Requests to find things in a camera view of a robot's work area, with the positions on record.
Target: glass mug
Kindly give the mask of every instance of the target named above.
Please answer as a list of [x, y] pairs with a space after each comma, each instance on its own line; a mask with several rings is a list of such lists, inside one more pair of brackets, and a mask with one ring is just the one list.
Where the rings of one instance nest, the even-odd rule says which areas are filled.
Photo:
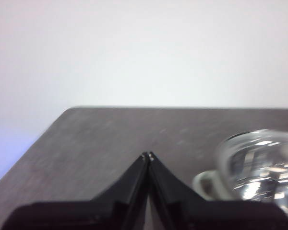
[[217, 169], [194, 177], [195, 192], [206, 200], [274, 202], [288, 214], [288, 132], [237, 134], [216, 153]]

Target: table surface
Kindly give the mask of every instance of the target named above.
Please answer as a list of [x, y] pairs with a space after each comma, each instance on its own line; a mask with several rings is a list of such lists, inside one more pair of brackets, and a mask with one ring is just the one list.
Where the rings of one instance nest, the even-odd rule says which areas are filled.
[[[0, 180], [0, 227], [20, 205], [91, 199], [144, 151], [191, 186], [197, 173], [215, 167], [221, 141], [256, 129], [288, 131], [288, 110], [69, 109]], [[152, 229], [146, 213], [145, 229]]]

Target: clear glass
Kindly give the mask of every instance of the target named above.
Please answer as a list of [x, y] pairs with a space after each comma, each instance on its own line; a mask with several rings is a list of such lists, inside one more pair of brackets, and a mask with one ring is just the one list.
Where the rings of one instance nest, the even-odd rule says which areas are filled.
[[275, 202], [288, 213], [288, 132], [235, 135], [217, 150], [221, 180], [235, 198]]

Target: white wall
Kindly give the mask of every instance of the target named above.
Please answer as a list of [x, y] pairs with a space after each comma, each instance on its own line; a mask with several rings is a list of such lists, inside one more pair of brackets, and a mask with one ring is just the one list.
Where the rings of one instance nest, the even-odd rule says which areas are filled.
[[76, 105], [288, 108], [288, 0], [0, 0], [0, 178]]

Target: black plastic object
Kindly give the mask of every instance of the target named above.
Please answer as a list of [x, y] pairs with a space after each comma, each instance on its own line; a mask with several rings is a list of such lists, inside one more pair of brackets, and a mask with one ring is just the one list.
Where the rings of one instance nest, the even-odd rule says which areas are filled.
[[141, 155], [109, 189], [91, 201], [45, 202], [17, 208], [2, 230], [143, 229], [149, 158]]
[[274, 204], [205, 201], [152, 153], [142, 154], [92, 201], [46, 202], [16, 209], [3, 230], [141, 230], [149, 194], [155, 229], [288, 230]]

